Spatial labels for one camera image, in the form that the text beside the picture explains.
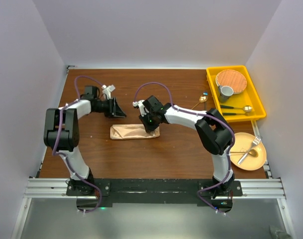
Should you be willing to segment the peach satin napkin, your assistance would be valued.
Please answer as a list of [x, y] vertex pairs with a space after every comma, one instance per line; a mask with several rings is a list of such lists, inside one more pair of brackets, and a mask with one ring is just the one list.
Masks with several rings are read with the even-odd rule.
[[110, 139], [152, 139], [160, 136], [160, 129], [147, 133], [143, 124], [114, 124], [110, 127]]

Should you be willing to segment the blue handled utensil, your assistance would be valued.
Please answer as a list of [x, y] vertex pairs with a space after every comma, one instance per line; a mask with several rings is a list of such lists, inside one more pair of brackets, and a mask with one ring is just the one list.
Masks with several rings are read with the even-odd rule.
[[205, 111], [206, 111], [207, 101], [208, 101], [208, 92], [204, 92], [203, 93], [203, 105], [204, 105]]

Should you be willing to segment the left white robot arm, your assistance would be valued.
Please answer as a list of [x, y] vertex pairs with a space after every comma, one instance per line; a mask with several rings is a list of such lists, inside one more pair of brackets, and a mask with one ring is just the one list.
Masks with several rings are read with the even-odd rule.
[[99, 97], [99, 88], [85, 86], [85, 93], [61, 108], [49, 108], [46, 111], [44, 143], [52, 149], [53, 155], [59, 155], [69, 173], [70, 190], [90, 195], [98, 191], [90, 168], [80, 153], [79, 119], [90, 113], [103, 113], [107, 118], [125, 118], [116, 98], [111, 96], [114, 85], [103, 85], [103, 99]]

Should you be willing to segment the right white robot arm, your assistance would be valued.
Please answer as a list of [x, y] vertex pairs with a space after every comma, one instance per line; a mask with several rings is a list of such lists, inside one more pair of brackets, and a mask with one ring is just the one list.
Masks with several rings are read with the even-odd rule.
[[155, 96], [146, 100], [134, 101], [139, 109], [139, 119], [145, 131], [151, 133], [160, 124], [177, 124], [194, 129], [203, 147], [211, 154], [213, 161], [213, 185], [208, 190], [221, 196], [231, 190], [234, 174], [230, 162], [230, 148], [235, 143], [234, 131], [218, 110], [194, 111], [173, 103], [162, 104]]

